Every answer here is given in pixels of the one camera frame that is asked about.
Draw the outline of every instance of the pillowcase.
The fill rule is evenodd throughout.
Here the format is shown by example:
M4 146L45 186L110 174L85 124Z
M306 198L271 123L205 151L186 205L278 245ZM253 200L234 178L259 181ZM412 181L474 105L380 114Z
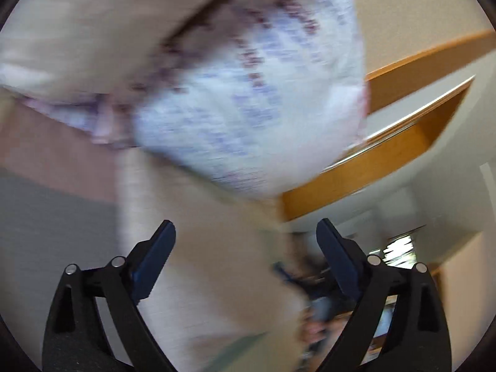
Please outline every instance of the pillowcase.
M20 0L0 33L0 84L80 103L109 93L207 0Z

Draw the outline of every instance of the metal pin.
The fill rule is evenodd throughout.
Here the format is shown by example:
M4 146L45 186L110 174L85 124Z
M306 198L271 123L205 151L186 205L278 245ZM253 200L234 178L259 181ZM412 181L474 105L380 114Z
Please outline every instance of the metal pin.
M424 263L417 263L415 268L419 273L427 273L427 266Z
M122 256L117 256L117 257L114 257L111 261L111 265L112 267L121 267L125 264L126 262L126 259Z
M380 265L380 257L376 255L370 255L369 257L367 257L367 261L373 266Z
M68 275L74 274L78 270L78 266L70 264L65 268L65 273Z

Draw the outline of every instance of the black device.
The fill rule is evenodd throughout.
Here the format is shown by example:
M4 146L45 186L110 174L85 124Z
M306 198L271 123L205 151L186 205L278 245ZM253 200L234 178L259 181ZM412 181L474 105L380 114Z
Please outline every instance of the black device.
M340 292L356 302L319 372L451 371L445 314L425 265L418 263L406 270L387 266L377 256L366 257L354 241L342 238L328 219L318 223L317 240ZM174 244L174 225L163 221L152 238L139 242L127 258L118 256L104 267L90 270L68 265L46 322L43 372L177 372L136 307L150 295ZM385 344L377 359L360 365L388 295L398 295L398 300ZM113 357L96 297L106 299L132 366ZM13 363L22 354L12 357L6 370L21 370Z

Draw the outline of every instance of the silver screw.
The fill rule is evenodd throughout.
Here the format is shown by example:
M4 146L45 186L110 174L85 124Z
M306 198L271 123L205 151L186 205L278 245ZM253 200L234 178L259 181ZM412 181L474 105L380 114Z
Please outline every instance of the silver screw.
M112 259L112 262L111 262L111 265L112 267L121 267L124 265L124 263L126 262L126 259L122 256L117 256L117 257L114 257Z
M419 273L427 273L427 266L424 263L417 263L415 268Z
M70 264L65 268L65 273L68 275L74 274L78 270L78 266Z
M369 257L367 257L367 261L373 266L380 265L380 257L376 255L370 255Z

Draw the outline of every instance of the gray floor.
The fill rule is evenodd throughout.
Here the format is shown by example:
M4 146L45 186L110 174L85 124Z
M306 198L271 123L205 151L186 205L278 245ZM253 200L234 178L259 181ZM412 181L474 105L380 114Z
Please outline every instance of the gray floor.
M100 267L119 254L115 206L0 169L0 313L37 365L51 299L65 266ZM108 326L108 312L102 319ZM107 334L115 340L114 331Z

